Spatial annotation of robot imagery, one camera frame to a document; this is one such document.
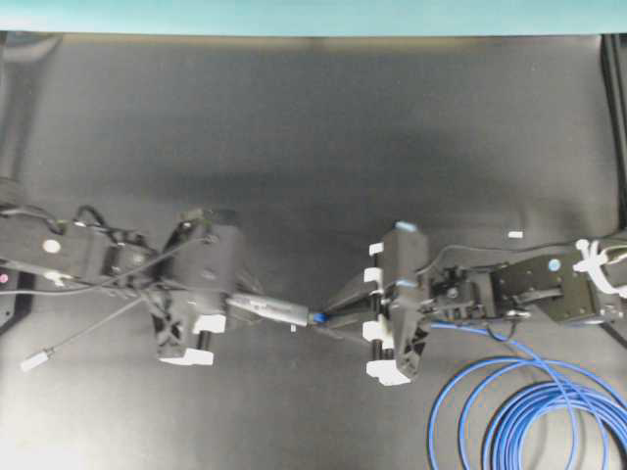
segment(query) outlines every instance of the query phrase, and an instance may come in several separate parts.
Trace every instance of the cable bundle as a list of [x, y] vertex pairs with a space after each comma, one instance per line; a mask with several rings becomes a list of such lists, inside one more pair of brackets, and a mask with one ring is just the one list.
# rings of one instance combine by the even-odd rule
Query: cable bundle
[[[434, 324], [433, 328], [454, 329], [489, 336], [485, 330], [457, 327], [447, 323]], [[571, 422], [572, 446], [566, 469], [569, 470], [574, 465], [579, 449], [579, 429], [575, 419], [575, 409], [592, 414], [599, 425], [603, 439], [603, 470], [607, 468], [607, 430], [612, 432], [622, 449], [627, 451], [627, 404], [609, 384], [577, 365], [559, 360], [543, 360], [526, 346], [516, 341], [509, 341], [509, 343], [529, 355], [530, 358], [498, 357], [480, 360], [458, 372], [437, 397], [431, 409], [427, 432], [429, 462], [434, 470], [439, 468], [435, 455], [435, 423], [442, 402], [455, 385], [470, 373], [495, 364], [503, 367], [483, 379], [461, 409], [458, 423], [458, 448], [464, 469], [471, 468], [465, 445], [465, 424], [470, 409], [488, 385], [519, 367], [540, 369], [548, 374], [552, 381], [534, 384], [518, 391], [494, 415], [484, 436], [482, 452], [484, 470], [521, 470], [522, 448], [531, 425], [541, 416], [558, 409], [567, 409]], [[560, 373], [556, 367], [577, 372], [591, 379], [603, 389], [603, 393], [573, 382]]]

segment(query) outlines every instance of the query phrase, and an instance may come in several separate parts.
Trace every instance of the small white object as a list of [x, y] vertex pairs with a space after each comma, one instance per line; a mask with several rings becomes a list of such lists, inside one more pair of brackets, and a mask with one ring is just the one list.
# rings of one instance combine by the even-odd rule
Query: small white object
[[522, 230], [509, 230], [509, 232], [507, 233], [507, 237], [520, 240], [525, 238], [525, 232], [523, 232]]
[[394, 348], [394, 335], [387, 318], [383, 315], [378, 315], [376, 320], [365, 321], [362, 324], [362, 336], [369, 342], [380, 340], [384, 350]]
[[46, 253], [56, 254], [61, 250], [61, 244], [52, 238], [45, 240], [41, 245], [43, 251]]
[[373, 243], [368, 247], [368, 254], [374, 256], [378, 253], [383, 253], [383, 242]]
[[547, 266], [549, 271], [557, 272], [561, 269], [561, 261], [557, 258], [553, 258], [549, 261], [549, 265]]
[[174, 365], [213, 365], [214, 354], [211, 351], [187, 348], [183, 357], [160, 357], [159, 360]]
[[418, 227], [411, 222], [405, 222], [403, 220], [399, 220], [394, 224], [394, 226], [400, 230], [405, 230], [406, 232], [417, 232]]
[[46, 279], [48, 279], [49, 281], [52, 281], [55, 283], [55, 286], [57, 287], [63, 287], [65, 286], [63, 280], [64, 279], [68, 279], [69, 276], [64, 276], [63, 274], [61, 274], [59, 271], [46, 271], [43, 274], [43, 277], [45, 277]]
[[20, 368], [22, 372], [28, 372], [29, 370], [34, 369], [35, 367], [47, 362], [50, 359], [50, 355], [47, 351], [40, 351], [33, 354], [31, 357], [24, 359], [20, 363]]
[[599, 240], [590, 243], [588, 240], [581, 239], [575, 244], [577, 250], [581, 252], [582, 260], [577, 262], [573, 269], [577, 272], [586, 272], [595, 283], [597, 289], [605, 294], [618, 294], [623, 299], [627, 299], [627, 286], [612, 286], [602, 266], [608, 262], [607, 254], [599, 251]]
[[386, 387], [408, 384], [408, 379], [396, 368], [394, 359], [371, 360], [365, 365], [365, 373], [379, 379], [379, 383]]
[[363, 270], [363, 282], [376, 282], [377, 290], [383, 289], [383, 269], [367, 267]]
[[226, 329], [226, 316], [216, 315], [200, 315], [194, 323], [193, 332], [195, 335], [201, 331], [211, 331], [212, 333], [224, 333]]

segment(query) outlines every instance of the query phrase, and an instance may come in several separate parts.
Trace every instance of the white cable clip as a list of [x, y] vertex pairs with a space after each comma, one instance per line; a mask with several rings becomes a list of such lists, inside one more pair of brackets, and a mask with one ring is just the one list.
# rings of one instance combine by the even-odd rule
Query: white cable clip
[[627, 299], [627, 286], [614, 287], [607, 280], [601, 266], [607, 264], [607, 254], [599, 252], [599, 240], [590, 243], [588, 240], [577, 241], [575, 247], [581, 252], [582, 260], [573, 267], [576, 272], [587, 272], [597, 289], [605, 294], [618, 294]]

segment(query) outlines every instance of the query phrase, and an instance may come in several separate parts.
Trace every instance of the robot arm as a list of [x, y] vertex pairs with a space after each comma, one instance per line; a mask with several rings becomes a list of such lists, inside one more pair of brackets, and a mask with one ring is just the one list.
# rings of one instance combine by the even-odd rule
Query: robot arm
[[[40, 212], [17, 210], [0, 218], [3, 266], [44, 276], [59, 288], [5, 290], [0, 299], [8, 294], [70, 295], [96, 288], [130, 294], [138, 299], [129, 306], [143, 303], [152, 314], [158, 358], [178, 365], [211, 365], [212, 334], [262, 318], [301, 326], [314, 318], [302, 305], [263, 296], [259, 281], [245, 267], [244, 237], [231, 211], [184, 213], [161, 253], [149, 248], [139, 234], [106, 227], [95, 213], [95, 223], [44, 220]], [[81, 287], [66, 289], [67, 284]], [[54, 348], [44, 349], [27, 359], [23, 368], [45, 362], [53, 352]]]
[[[580, 241], [577, 248], [583, 245]], [[616, 260], [625, 247], [606, 249], [603, 255], [608, 252]], [[603, 289], [607, 280], [599, 286], [588, 275], [592, 269], [605, 277], [590, 258], [597, 251], [583, 253], [582, 260], [573, 246], [492, 267], [443, 270], [435, 269], [428, 253], [427, 239], [414, 225], [397, 223], [381, 243], [370, 246], [373, 267], [349, 282], [325, 311], [331, 327], [346, 324], [342, 318], [362, 322], [362, 336], [371, 344], [366, 372], [383, 385], [416, 378], [433, 322], [515, 326], [534, 311], [566, 325], [623, 317], [620, 288]]]

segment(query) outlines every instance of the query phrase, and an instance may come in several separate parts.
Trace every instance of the cable connector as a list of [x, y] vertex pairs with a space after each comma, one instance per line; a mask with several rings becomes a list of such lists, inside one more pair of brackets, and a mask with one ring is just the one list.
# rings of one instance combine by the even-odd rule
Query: cable connector
[[29, 372], [35, 367], [40, 366], [44, 362], [47, 362], [48, 360], [50, 360], [50, 357], [52, 357], [54, 353], [55, 350], [53, 348], [46, 348], [27, 357], [20, 363], [20, 368], [22, 369], [22, 372]]

